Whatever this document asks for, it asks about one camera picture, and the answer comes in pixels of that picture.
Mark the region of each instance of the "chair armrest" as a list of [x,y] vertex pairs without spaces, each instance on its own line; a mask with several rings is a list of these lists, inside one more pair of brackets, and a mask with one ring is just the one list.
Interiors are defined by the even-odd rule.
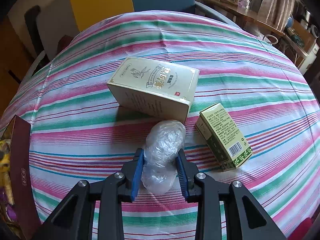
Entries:
[[233,27],[239,28],[241,29],[237,24],[235,24],[233,21],[231,21],[230,19],[228,19],[227,17],[225,17],[224,15],[222,15],[221,13],[217,12],[216,10],[210,8],[209,6],[206,6],[200,2],[195,2],[195,7],[200,10],[201,12],[203,12],[207,17],[229,24]]

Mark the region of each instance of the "red fabric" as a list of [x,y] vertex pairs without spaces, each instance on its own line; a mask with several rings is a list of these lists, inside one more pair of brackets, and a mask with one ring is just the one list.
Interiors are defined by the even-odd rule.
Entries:
[[288,240],[301,240],[312,226],[311,218],[306,218],[300,225],[291,233]]

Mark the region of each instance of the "striped tablecloth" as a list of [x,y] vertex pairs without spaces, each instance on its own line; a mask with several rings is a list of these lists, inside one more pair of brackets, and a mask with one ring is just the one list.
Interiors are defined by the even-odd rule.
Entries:
[[[292,62],[245,31],[208,18],[149,11],[119,15],[80,33],[23,85],[4,112],[31,123],[30,173],[41,221],[80,179],[103,180],[132,159],[158,120],[120,107],[106,81],[127,57],[200,70],[186,121],[185,152],[216,180],[242,181],[288,236],[320,202],[319,105]],[[222,172],[195,128],[199,111],[220,102],[253,149]],[[125,239],[194,239],[196,204],[178,179],[163,196],[140,188],[124,203]],[[99,203],[93,238],[97,238]],[[222,211],[221,228],[226,238]]]

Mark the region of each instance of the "green box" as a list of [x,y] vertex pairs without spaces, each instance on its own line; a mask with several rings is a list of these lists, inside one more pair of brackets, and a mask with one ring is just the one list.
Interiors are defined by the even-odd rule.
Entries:
[[202,110],[196,127],[223,171],[238,168],[252,155],[249,143],[220,103]]

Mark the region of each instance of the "clear plastic wrap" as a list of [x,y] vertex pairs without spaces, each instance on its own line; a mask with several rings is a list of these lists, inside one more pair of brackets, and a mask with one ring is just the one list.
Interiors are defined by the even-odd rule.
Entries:
[[176,120],[161,121],[148,134],[141,180],[154,195],[162,195],[172,187],[177,175],[174,160],[185,137],[186,128]]

